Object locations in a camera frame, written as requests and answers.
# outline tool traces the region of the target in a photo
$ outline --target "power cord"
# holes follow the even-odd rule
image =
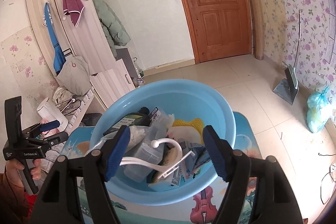
[[[64,114],[64,116],[72,115],[72,114],[74,114],[74,113],[76,112],[77,109],[80,108],[80,106],[81,106],[81,100],[76,100],[76,101],[74,101],[72,105],[74,105],[76,102],[79,102],[79,106],[78,106],[77,108],[71,110],[70,112]]]
[[[321,153],[319,153],[319,156],[335,156],[336,154],[332,154],[332,155],[322,155]],[[328,173],[326,173],[325,175],[324,175],[324,177],[322,178],[322,180],[321,180],[321,185],[320,185],[320,199],[321,199],[321,201],[322,201],[322,204],[323,205],[325,205],[329,200],[330,200],[330,198],[331,198],[331,195],[330,195],[330,197],[328,198],[328,200],[326,201],[326,202],[323,202],[323,200],[322,200],[322,182],[323,182],[323,180],[324,180],[324,178],[327,176],[327,175],[329,175],[330,176],[330,178],[331,178],[331,180],[334,182],[334,183],[336,183],[336,181],[334,180],[334,178],[333,178],[333,176],[331,175],[331,173],[332,172],[328,172]]]

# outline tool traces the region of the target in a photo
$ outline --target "wardrobe door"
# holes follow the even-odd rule
[[[89,65],[90,74],[93,75],[114,68],[116,61],[101,28],[92,0],[81,1],[84,9],[78,26],[75,27],[70,16],[64,17],[63,15],[63,0],[55,0],[73,53],[83,57]]]
[[[67,48],[69,48],[68,38],[64,32],[61,20],[59,18],[55,1],[26,0],[28,15],[36,41],[41,49],[41,52],[49,69],[51,70],[53,76],[56,77],[56,72],[53,65],[55,50],[50,40],[48,28],[43,26],[44,6],[46,2],[49,3],[50,13],[53,21],[53,28],[55,30],[58,43],[61,46],[62,50],[64,51]]]

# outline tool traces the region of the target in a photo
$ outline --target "label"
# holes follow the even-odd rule
[[[145,76],[145,74],[143,73],[143,70],[141,72],[139,72],[139,76],[140,76],[141,79]]]
[[[181,175],[182,175],[181,168],[176,169],[173,173],[171,183],[175,184],[176,186],[179,186],[181,181]]]
[[[23,156],[37,156],[37,153],[23,153]]]
[[[124,118],[122,118],[119,122],[117,122],[113,126],[113,128],[119,129],[121,128],[121,126],[129,126],[138,118],[142,118],[142,116],[135,114],[127,115]]]
[[[154,108],[154,110],[152,111],[152,113],[149,114],[149,117],[150,117],[150,119],[151,119],[151,124],[152,124],[152,122],[154,122],[158,117],[160,117],[160,115],[161,115],[160,110],[158,110],[157,107]]]

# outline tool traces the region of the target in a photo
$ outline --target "white floor tile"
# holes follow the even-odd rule
[[[292,187],[296,184],[296,174],[287,151],[274,127],[255,135],[263,159],[276,157]]]
[[[335,146],[325,128],[314,134],[309,131],[304,113],[295,115],[277,125],[275,129],[280,136],[282,135],[282,142],[296,172],[295,193],[301,213],[305,217],[315,219],[324,208],[320,200],[321,180],[334,160],[334,157],[318,154],[335,154]],[[324,180],[324,197],[332,191],[333,187],[327,182]]]
[[[145,80],[145,84],[167,79],[183,79],[183,73],[181,68],[178,68],[145,76],[143,79]]]
[[[194,80],[211,87],[232,85],[242,82],[239,76],[225,63],[224,59],[183,67],[184,79]]]
[[[278,80],[278,77],[270,77],[244,82],[274,126],[302,112],[307,105],[307,100],[300,93],[296,96],[293,105],[288,104],[276,95],[273,92],[273,88],[278,83]]]
[[[223,95],[233,111],[246,116],[254,134],[273,127],[265,111],[244,83],[224,86],[216,90]]]
[[[279,73],[265,60],[257,60],[252,54],[233,56],[224,60],[238,76],[244,77],[245,81]]]
[[[303,217],[310,223],[323,210],[320,183],[336,157],[336,149],[326,129],[310,133],[305,125],[306,102],[299,93],[289,105],[273,93],[283,79],[283,70],[252,55],[214,60],[145,77],[146,83],[185,78],[205,83],[220,92],[233,111],[245,115],[256,134],[264,158],[274,155],[282,166]],[[324,180],[323,198],[328,199],[333,183]]]

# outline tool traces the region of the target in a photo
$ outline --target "wooden door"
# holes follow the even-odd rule
[[[248,0],[187,0],[187,5],[200,62],[251,53]]]

